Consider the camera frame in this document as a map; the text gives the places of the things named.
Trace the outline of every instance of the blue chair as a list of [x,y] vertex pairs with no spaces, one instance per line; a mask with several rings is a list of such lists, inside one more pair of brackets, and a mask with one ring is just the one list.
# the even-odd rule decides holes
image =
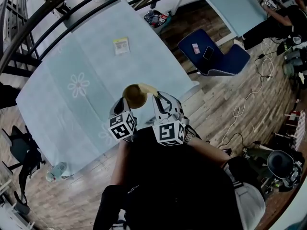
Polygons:
[[[192,44],[198,44],[200,54],[195,54]],[[210,60],[203,55],[210,46],[213,49]],[[179,49],[194,64],[197,70],[188,72],[192,74],[200,72],[204,76],[232,76],[239,74],[248,63],[250,55],[238,45],[232,45],[227,54],[223,54],[218,46],[202,29],[192,32],[178,43]]]

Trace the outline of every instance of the small box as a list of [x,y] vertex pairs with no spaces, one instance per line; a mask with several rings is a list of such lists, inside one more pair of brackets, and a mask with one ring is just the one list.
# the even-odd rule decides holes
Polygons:
[[185,129],[180,121],[153,126],[155,138],[163,146],[183,144]]
[[195,54],[200,54],[201,53],[200,48],[198,48],[198,44],[192,44],[192,47],[194,49],[194,53]]
[[122,140],[133,135],[136,123],[132,112],[126,111],[109,119],[109,132],[115,140]]

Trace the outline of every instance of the light blue tablecloth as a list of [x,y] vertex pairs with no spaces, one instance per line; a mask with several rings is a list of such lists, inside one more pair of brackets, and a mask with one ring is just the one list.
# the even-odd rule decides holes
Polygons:
[[242,36],[266,20],[266,12],[257,0],[206,0],[228,28]]
[[[122,37],[130,52],[116,56],[113,40]],[[52,165],[66,162],[72,175],[116,145],[106,125],[110,108],[140,82],[179,99],[193,87],[147,22],[120,2],[61,40],[16,101],[46,158]],[[132,111],[141,127],[154,116],[151,98]]]

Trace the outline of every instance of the wire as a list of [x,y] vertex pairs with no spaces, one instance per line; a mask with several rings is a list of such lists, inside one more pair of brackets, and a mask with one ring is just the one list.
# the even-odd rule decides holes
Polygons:
[[241,133],[237,132],[237,133],[235,133],[235,134],[230,138],[230,140],[229,140],[226,144],[220,145],[218,148],[220,148],[221,146],[226,146],[226,145],[228,145],[228,144],[230,143],[230,141],[232,140],[232,138],[233,138],[235,135],[240,135],[240,136],[241,136],[241,138],[242,138],[241,143],[242,143],[242,145],[243,145],[244,147],[246,147],[246,146],[243,144],[243,136],[241,135]]
[[256,64],[256,60],[254,60],[254,64],[256,65],[257,73],[260,75],[261,81],[263,81],[263,78],[267,78],[267,77],[269,77],[269,75],[263,76],[263,75],[259,72],[258,65]]
[[[271,38],[270,38],[271,39]],[[273,39],[271,39],[274,43],[276,43],[276,44],[280,44],[280,43],[278,43],[278,42],[275,42]],[[274,52],[272,52],[272,53],[274,53]]]
[[[261,89],[262,89],[262,87],[263,87],[263,78],[264,78],[264,75],[263,75],[264,63],[265,63],[266,61],[269,61],[269,63],[268,63],[268,68],[269,68],[269,70],[270,70],[270,74],[268,75],[268,77],[272,77],[273,74],[274,74],[274,64],[273,64],[273,62],[272,62],[273,55],[272,55],[272,52],[271,52],[271,50],[270,50],[270,47],[271,47],[271,45],[272,45],[272,41],[270,41],[270,42],[271,42],[270,45],[268,45],[265,41],[263,41],[263,42],[261,43],[261,50],[262,50],[262,52],[263,52],[263,54],[264,54],[264,56],[265,56],[265,60],[264,60],[263,63],[262,63],[262,74],[260,74],[260,72],[259,72],[259,70],[258,70],[258,67],[257,67],[257,72],[260,74],[261,87],[260,87],[257,91],[249,93],[249,95],[244,99],[243,110],[242,110],[241,113],[240,113],[240,106],[239,106],[239,105],[237,105],[237,106],[234,108],[234,110],[233,110],[233,117],[235,118],[235,120],[234,120],[234,122],[231,124],[231,126],[228,128],[226,134],[224,135],[224,137],[223,137],[223,139],[222,139],[222,143],[221,143],[221,145],[219,146],[219,148],[220,148],[221,146],[224,145],[224,144],[223,144],[224,139],[225,139],[225,137],[227,136],[227,134],[229,133],[231,127],[232,127],[232,126],[236,123],[236,121],[238,120],[238,117],[240,117],[240,116],[244,113],[246,100],[247,100],[252,94],[256,94],[256,93],[259,93],[259,92],[261,91]],[[270,51],[270,53],[266,54],[266,53],[264,52],[263,44],[268,48],[268,50]]]

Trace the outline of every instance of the white sneaker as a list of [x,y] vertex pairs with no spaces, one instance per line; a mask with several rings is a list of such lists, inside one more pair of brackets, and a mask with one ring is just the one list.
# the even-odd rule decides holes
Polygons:
[[234,39],[234,44],[239,45],[242,49],[245,50],[244,48],[244,44],[242,42],[240,42],[239,40]]

